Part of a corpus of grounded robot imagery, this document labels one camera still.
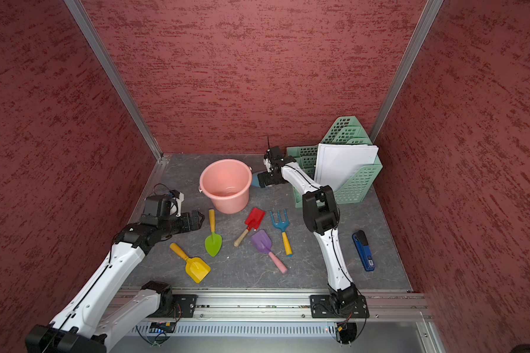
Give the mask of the yellow plastic scoop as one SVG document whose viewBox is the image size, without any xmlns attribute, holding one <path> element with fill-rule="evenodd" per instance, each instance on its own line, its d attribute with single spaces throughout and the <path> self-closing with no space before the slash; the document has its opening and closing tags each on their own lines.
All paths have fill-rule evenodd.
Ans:
<svg viewBox="0 0 530 353">
<path fill-rule="evenodd" d="M 189 257 L 176 243 L 171 243 L 169 248 L 185 261 L 185 271 L 196 283 L 201 283 L 211 272 L 210 266 L 199 257 Z"/>
</svg>

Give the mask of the red shovel wooden handle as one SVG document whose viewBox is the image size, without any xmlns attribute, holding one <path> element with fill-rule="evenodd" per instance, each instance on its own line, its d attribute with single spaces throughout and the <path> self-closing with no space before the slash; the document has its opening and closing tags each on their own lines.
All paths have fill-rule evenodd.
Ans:
<svg viewBox="0 0 530 353">
<path fill-rule="evenodd" d="M 247 217 L 246 221 L 244 222 L 247 226 L 246 230 L 235 240 L 234 242 L 235 247 L 238 247 L 241 244 L 241 242 L 244 240 L 244 238 L 247 236 L 250 230 L 259 228 L 264 216 L 265 216 L 264 210 L 261 210 L 257 207 L 254 207 L 251 210 L 250 215 Z"/>
</svg>

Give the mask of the blue fork rake yellow handle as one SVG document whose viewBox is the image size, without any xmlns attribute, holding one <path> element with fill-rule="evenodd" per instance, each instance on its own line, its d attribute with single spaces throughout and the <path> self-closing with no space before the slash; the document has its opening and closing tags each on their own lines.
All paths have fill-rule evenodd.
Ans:
<svg viewBox="0 0 530 353">
<path fill-rule="evenodd" d="M 290 225 L 287 209 L 284 210 L 284 214 L 281 214 L 281 212 L 278 211 L 277 215 L 275 216 L 274 213 L 270 211 L 269 215 L 272 220 L 272 225 L 274 226 L 274 228 L 281 231 L 281 236 L 283 238 L 284 250 L 285 250 L 286 256 L 287 257 L 293 256 L 291 244 L 289 242 L 288 235 L 286 233 L 286 229 Z"/>
</svg>

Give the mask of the purple shovel pink handle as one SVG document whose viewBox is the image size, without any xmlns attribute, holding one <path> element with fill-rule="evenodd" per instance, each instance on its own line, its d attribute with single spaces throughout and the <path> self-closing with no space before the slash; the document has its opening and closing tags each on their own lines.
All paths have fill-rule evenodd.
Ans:
<svg viewBox="0 0 530 353">
<path fill-rule="evenodd" d="M 275 263 L 276 267 L 282 274 L 287 273 L 287 267 L 272 252 L 272 241 L 264 229 L 257 231 L 250 240 L 260 253 L 267 254 L 269 256 L 269 258 L 273 261 L 273 263 Z"/>
</svg>

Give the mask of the teal pink spray bottle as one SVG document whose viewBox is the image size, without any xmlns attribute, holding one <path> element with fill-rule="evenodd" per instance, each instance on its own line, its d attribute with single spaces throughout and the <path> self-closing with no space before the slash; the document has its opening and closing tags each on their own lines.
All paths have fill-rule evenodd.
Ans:
<svg viewBox="0 0 530 353">
<path fill-rule="evenodd" d="M 263 181 L 263 174 L 262 173 L 254 173 L 252 175 L 252 181 L 251 185 L 256 188 L 265 188 L 266 184 Z"/>
</svg>

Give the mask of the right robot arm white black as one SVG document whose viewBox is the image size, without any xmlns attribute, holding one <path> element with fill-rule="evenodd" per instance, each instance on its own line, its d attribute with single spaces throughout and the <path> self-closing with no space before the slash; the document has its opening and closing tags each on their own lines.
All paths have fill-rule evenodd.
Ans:
<svg viewBox="0 0 530 353">
<path fill-rule="evenodd" d="M 304 223 L 318 241 L 325 261 L 331 310 L 338 315 L 348 313 L 359 302 L 359 291 L 339 245 L 340 211 L 334 191 L 313 181 L 294 157 L 284 156 L 278 146 L 266 150 L 264 165 L 266 171 L 256 176 L 261 188 L 288 183 L 302 196 Z"/>
</svg>

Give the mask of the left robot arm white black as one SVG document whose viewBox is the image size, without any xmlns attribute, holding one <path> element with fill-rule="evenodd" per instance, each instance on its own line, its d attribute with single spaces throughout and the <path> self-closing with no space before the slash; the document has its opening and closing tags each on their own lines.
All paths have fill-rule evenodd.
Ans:
<svg viewBox="0 0 530 353">
<path fill-rule="evenodd" d="M 127 304 L 109 316 L 109 304 L 122 284 L 160 242 L 199 230 L 205 216 L 184 212 L 184 195 L 176 190 L 147 197 L 137 223 L 115 235 L 102 264 L 72 301 L 47 325 L 35 325 L 25 339 L 28 352 L 109 352 L 144 319 L 190 314 L 174 299 L 172 287 L 149 281 Z"/>
</svg>

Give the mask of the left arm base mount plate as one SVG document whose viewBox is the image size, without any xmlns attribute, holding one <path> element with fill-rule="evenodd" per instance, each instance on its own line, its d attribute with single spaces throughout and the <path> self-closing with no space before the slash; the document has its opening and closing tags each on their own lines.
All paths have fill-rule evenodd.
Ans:
<svg viewBox="0 0 530 353">
<path fill-rule="evenodd" d="M 160 317 L 175 319 L 190 319 L 194 315 L 198 296 L 194 294 L 173 295 L 163 300 Z"/>
</svg>

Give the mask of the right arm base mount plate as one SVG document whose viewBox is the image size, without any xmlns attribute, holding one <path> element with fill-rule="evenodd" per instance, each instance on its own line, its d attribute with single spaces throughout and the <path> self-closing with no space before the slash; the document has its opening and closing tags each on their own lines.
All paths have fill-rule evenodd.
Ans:
<svg viewBox="0 0 530 353">
<path fill-rule="evenodd" d="M 370 312 L 365 296 L 358 295 L 353 301 L 342 304 L 335 296 L 310 295 L 313 319 L 369 319 Z"/>
</svg>

